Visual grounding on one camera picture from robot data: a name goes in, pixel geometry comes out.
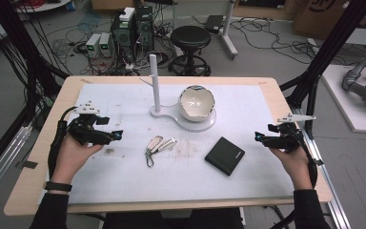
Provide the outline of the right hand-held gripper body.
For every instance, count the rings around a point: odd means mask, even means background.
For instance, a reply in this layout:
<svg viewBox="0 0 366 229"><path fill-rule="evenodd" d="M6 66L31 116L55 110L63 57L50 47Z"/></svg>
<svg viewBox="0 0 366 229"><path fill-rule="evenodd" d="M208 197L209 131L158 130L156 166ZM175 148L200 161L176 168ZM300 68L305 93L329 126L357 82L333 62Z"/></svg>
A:
<svg viewBox="0 0 366 229"><path fill-rule="evenodd" d="M267 140L262 142L265 147L274 149L284 149L291 152L299 146L301 146L304 141L304 136L302 131L296 127L296 122L315 120L314 115L304 115L304 114L287 114L284 117L279 118L277 121L279 125L268 125L268 130L270 132L279 133L279 136L263 136Z"/></svg>

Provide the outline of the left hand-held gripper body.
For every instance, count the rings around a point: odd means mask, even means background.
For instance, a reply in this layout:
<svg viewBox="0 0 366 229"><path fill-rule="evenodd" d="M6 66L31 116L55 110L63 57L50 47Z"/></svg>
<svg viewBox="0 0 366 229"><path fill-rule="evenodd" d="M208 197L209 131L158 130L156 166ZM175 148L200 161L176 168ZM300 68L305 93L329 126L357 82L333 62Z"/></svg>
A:
<svg viewBox="0 0 366 229"><path fill-rule="evenodd" d="M107 125L110 119L99 116L100 111L90 101L78 105L72 111L78 114L78 117L71 121L67 131L75 140L81 145L85 143L108 145L110 143L112 133L95 130L93 127L94 124Z"/></svg>

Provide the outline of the person's left hand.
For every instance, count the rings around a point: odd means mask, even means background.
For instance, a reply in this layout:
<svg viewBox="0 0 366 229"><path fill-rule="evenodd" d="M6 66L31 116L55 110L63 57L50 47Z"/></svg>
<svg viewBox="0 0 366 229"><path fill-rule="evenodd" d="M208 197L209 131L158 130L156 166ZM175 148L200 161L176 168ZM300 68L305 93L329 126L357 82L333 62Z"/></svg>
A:
<svg viewBox="0 0 366 229"><path fill-rule="evenodd" d="M71 184L73 177L87 160L103 149L102 145L81 145L71 135L66 135L59 150L51 181Z"/></svg>

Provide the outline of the person's right hand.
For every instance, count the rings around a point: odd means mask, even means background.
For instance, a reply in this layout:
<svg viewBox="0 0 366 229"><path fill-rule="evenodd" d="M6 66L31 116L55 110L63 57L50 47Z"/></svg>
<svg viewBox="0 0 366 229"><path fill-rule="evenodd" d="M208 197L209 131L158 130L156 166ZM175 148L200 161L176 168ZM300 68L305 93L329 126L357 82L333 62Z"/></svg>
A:
<svg viewBox="0 0 366 229"><path fill-rule="evenodd" d="M270 148L270 151L280 160L284 170L290 176L295 190L313 189L308 169L308 158L301 147L290 153L274 148Z"/></svg>

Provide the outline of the black flat rectangular case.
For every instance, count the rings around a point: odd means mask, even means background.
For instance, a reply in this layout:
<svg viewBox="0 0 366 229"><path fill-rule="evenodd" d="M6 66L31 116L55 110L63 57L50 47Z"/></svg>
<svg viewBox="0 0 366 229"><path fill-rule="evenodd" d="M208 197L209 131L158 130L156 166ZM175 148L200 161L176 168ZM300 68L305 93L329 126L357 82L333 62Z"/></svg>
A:
<svg viewBox="0 0 366 229"><path fill-rule="evenodd" d="M244 155L244 150L222 136L207 153L205 160L229 177Z"/></svg>

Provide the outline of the black wristwatch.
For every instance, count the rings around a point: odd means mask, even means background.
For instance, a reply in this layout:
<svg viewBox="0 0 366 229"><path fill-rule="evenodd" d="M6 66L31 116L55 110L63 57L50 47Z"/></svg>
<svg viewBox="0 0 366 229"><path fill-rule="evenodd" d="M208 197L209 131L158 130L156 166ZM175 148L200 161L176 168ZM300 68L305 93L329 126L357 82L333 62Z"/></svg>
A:
<svg viewBox="0 0 366 229"><path fill-rule="evenodd" d="M46 181L44 184L44 189L47 191L62 191L62 192L70 192L72 189L71 184L67 183L56 183L51 181Z"/></svg>

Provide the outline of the black tape piece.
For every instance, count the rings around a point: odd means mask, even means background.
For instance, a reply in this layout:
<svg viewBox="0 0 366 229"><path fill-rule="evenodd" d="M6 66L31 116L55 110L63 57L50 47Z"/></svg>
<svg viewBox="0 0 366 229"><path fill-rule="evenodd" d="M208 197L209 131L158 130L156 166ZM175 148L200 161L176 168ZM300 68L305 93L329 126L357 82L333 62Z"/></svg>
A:
<svg viewBox="0 0 366 229"><path fill-rule="evenodd" d="M18 161L15 164L15 167L16 168L19 168L19 169L22 169L22 168L35 169L37 165L38 165L37 162L33 162L33 161L26 160L26 161Z"/></svg>

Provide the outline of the white stand with pole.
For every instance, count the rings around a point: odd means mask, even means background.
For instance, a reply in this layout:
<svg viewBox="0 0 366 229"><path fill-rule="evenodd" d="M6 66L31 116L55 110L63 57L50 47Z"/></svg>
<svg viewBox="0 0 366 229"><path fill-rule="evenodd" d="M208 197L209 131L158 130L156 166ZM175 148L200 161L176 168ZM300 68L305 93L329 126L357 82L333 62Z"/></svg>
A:
<svg viewBox="0 0 366 229"><path fill-rule="evenodd" d="M159 76L157 68L157 57L155 54L150 54L150 79L151 82L146 81L142 77L140 80L152 87L153 102L154 105L150 109L152 117L161 118L166 117L174 121L180 128L189 132L204 132L212 128L216 122L216 110L215 110L215 100L214 108L211 115L205 120L200 122L192 122L186 119L179 111L178 99L177 103L172 106L163 106L160 102L160 92L159 92Z"/></svg>

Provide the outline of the white floor platform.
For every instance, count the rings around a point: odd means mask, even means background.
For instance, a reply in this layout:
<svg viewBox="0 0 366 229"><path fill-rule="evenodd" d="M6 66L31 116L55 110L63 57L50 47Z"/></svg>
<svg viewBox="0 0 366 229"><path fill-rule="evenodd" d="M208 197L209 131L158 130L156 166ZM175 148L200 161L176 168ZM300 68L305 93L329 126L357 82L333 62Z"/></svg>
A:
<svg viewBox="0 0 366 229"><path fill-rule="evenodd" d="M342 89L343 77L353 66L330 65L323 82L353 132L366 133L366 102L357 94Z"/></svg>

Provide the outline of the white eggshell-shaped bowl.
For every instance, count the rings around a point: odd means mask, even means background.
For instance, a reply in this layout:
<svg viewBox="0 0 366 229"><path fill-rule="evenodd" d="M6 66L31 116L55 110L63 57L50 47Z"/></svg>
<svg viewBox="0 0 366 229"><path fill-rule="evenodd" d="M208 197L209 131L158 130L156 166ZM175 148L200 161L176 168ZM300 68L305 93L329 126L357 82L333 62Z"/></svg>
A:
<svg viewBox="0 0 366 229"><path fill-rule="evenodd" d="M214 95L200 85L187 87L178 98L180 113L189 121L205 121L214 110Z"/></svg>

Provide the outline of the white table mat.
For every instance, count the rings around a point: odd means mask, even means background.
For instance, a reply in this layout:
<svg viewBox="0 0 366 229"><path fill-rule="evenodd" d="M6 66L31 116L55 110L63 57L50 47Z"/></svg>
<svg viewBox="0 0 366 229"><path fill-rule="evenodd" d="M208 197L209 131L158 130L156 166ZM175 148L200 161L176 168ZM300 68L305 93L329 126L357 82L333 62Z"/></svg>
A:
<svg viewBox="0 0 366 229"><path fill-rule="evenodd" d="M240 198L289 198L293 185L279 160L254 132L266 133L273 119L257 86L212 85L216 122L192 133L172 120L154 118L153 90L144 84L87 84L77 98L90 101L110 119L103 131L123 130L122 139L91 157L72 181L70 202L127 203ZM145 151L157 135L177 143L152 156ZM221 137L245 151L228 177L205 160Z"/></svg>

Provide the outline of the white power supply unit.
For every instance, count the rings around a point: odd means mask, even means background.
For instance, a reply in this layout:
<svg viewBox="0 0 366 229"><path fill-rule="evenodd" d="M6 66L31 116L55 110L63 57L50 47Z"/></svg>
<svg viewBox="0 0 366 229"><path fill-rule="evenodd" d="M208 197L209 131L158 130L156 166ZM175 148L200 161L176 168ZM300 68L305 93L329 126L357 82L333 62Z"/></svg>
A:
<svg viewBox="0 0 366 229"><path fill-rule="evenodd" d="M113 44L111 35L103 32L100 37L99 47L104 57L111 57L113 53Z"/></svg>
<svg viewBox="0 0 366 229"><path fill-rule="evenodd" d="M89 40L86 42L86 48L88 51L88 55L90 58L98 58L101 51L100 51L100 42L101 35L98 33L94 33Z"/></svg>

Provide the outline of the black computer tower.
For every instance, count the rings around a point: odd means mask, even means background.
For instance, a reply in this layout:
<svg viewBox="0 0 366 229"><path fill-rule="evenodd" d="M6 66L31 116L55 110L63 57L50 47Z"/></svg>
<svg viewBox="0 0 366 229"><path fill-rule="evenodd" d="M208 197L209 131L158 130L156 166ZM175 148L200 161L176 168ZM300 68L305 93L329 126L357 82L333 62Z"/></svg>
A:
<svg viewBox="0 0 366 229"><path fill-rule="evenodd" d="M135 16L138 44L146 51L153 49L153 7L141 6Z"/></svg>
<svg viewBox="0 0 366 229"><path fill-rule="evenodd" d="M114 17L111 34L114 46L119 59L123 59L127 63L135 61L133 46L136 41L136 25L135 19L132 17L127 21L120 18L120 14Z"/></svg>

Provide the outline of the white desk leg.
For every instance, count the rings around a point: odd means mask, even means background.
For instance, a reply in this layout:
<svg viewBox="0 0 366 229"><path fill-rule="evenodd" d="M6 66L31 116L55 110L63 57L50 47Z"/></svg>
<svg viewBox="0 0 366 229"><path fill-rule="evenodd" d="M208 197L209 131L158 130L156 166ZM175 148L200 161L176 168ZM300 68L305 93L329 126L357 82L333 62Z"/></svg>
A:
<svg viewBox="0 0 366 229"><path fill-rule="evenodd" d="M222 42L225 44L228 54L230 55L230 58L232 60L234 60L238 55L238 51L229 36L235 1L236 0L227 0L227 8L224 15L223 29L219 32L219 35L222 38Z"/></svg>

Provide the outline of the black round stool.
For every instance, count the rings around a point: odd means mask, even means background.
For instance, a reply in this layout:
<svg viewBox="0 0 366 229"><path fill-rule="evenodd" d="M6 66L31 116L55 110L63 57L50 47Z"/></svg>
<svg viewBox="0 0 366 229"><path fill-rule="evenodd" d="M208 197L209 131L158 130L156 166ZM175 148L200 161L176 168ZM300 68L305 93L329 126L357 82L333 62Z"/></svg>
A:
<svg viewBox="0 0 366 229"><path fill-rule="evenodd" d="M168 66L168 71L184 76L209 76L211 67L196 52L201 53L211 41L210 33L197 26L182 26L171 35L172 43L182 51Z"/></svg>

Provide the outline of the white device on tower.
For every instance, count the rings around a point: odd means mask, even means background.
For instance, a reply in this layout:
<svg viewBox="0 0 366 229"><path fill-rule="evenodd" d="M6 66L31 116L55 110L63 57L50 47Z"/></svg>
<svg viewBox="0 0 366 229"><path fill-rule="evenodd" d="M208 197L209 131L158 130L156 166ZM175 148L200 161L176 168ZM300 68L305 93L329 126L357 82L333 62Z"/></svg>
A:
<svg viewBox="0 0 366 229"><path fill-rule="evenodd" d="M119 11L119 20L123 22L130 21L135 14L135 8L126 7Z"/></svg>

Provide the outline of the black box on floor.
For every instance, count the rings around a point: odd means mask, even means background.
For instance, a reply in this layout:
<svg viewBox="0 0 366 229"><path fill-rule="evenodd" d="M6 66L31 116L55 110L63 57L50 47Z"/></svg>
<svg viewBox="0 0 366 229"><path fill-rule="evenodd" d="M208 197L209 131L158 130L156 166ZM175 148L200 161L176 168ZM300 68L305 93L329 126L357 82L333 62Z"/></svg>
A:
<svg viewBox="0 0 366 229"><path fill-rule="evenodd" d="M222 24L223 24L222 15L209 15L205 23L205 29L211 33L219 33Z"/></svg>

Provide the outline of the large cardboard box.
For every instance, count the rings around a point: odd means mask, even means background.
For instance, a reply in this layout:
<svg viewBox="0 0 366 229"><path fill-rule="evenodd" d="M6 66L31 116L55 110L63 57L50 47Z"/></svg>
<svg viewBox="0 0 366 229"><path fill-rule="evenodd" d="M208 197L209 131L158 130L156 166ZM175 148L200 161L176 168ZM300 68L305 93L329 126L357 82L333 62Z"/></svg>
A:
<svg viewBox="0 0 366 229"><path fill-rule="evenodd" d="M296 35L325 40L354 0L301 0L293 20Z"/></svg>

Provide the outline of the silver keychain with dark loop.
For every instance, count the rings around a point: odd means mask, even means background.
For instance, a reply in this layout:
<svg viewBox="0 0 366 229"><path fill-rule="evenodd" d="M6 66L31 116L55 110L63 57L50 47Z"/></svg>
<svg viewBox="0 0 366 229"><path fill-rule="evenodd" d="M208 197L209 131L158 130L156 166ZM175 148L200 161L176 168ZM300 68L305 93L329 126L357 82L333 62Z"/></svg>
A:
<svg viewBox="0 0 366 229"><path fill-rule="evenodd" d="M145 151L146 163L149 168L152 168L154 165L153 155L158 154L162 151L171 149L177 140L173 137L169 140L164 140L164 138L160 135L155 136L150 143L147 145Z"/></svg>

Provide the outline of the aluminium rail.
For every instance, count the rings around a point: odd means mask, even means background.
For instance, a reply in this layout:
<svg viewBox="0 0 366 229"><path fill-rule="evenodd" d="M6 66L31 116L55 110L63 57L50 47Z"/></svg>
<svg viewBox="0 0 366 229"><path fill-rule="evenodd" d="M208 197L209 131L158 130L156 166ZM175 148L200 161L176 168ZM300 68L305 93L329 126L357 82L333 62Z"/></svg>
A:
<svg viewBox="0 0 366 229"><path fill-rule="evenodd" d="M9 145L4 148L3 154L0 156L0 181L28 141L32 130L31 125L22 126L10 140Z"/></svg>
<svg viewBox="0 0 366 229"><path fill-rule="evenodd" d="M300 109L291 109L293 115L301 115L306 117L306 115ZM298 121L299 128L302 130L303 134L305 135L305 142L310 149L310 153L313 155L313 158L316 160L322 160L321 153L317 147L315 142L315 137L312 131L313 124L315 117L313 115L308 115L308 120L301 120ZM343 210L342 204L340 199L337 195L335 186L332 183L330 175L327 171L326 164L322 163L319 166L320 176L318 181L316 182L316 189L321 189L322 185L321 182L325 182L327 188L330 190L330 194L332 195L331 200L327 203L328 209L330 210L331 218L334 222L336 229L352 229L350 222Z"/></svg>

